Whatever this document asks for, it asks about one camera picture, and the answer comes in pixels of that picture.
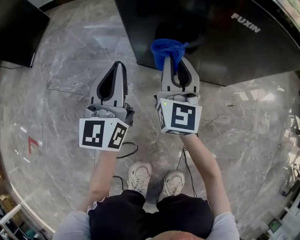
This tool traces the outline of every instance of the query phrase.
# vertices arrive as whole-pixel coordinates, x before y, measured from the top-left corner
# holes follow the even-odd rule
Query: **white marker block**
[[[185,136],[197,133],[202,107],[161,98],[156,107],[163,133]]]
[[[119,151],[129,126],[118,118],[80,118],[79,146]]]

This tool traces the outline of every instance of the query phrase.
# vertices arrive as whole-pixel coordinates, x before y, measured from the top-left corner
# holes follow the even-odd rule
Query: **red arrow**
[[[31,143],[38,146],[37,141],[28,136],[28,152],[29,152],[29,154],[31,154]]]

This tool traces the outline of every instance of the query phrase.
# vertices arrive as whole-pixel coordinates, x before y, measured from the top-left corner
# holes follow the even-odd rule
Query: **box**
[[[2,194],[0,196],[0,200],[1,200],[1,203],[2,203],[2,206],[3,206],[4,210],[7,213],[10,212],[13,208],[15,208],[17,206],[17,204],[14,202],[12,196],[9,195],[9,194]],[[15,225],[17,227],[19,227],[21,225],[21,223],[23,222],[22,217],[21,217],[21,213],[17,212],[13,216],[13,220],[14,220]]]

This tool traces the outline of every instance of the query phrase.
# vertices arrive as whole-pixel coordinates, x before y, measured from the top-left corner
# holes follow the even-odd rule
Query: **marble floor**
[[[1,154],[20,196],[53,229],[83,200],[95,151],[78,146],[79,118],[91,84],[115,60],[127,68],[127,102],[136,111],[126,139],[139,144],[136,154],[118,160],[116,174],[126,179],[133,162],[151,163],[147,202],[154,203],[164,175],[179,169],[187,178],[183,192],[192,195],[180,161],[183,144],[159,131],[153,95],[161,73],[136,64],[114,1],[77,0],[47,14],[51,21],[33,68],[0,70]],[[287,201],[280,193],[288,186],[290,165],[299,160],[293,133],[299,78],[291,72],[228,87],[201,82],[200,95],[199,137],[220,165],[241,236],[251,239],[261,231],[261,221],[278,216]],[[31,154],[29,136],[38,144]],[[121,154],[130,151],[124,146]],[[187,163],[197,195],[205,198],[189,157]],[[120,190],[114,179],[111,194]]]

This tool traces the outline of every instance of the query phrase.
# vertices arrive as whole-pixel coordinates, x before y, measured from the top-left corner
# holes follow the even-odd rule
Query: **shoelace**
[[[178,190],[178,187],[180,185],[180,182],[174,186],[174,187],[171,187],[171,185],[169,183],[167,183],[166,181],[164,182],[164,188],[165,188],[165,191],[166,191],[166,195],[167,196],[176,196],[178,195],[180,192]]]
[[[133,185],[135,184],[133,188],[137,192],[145,191],[146,189],[144,187],[148,185],[148,183],[145,180],[141,180],[141,179],[138,179],[136,182],[132,182],[132,183]]]

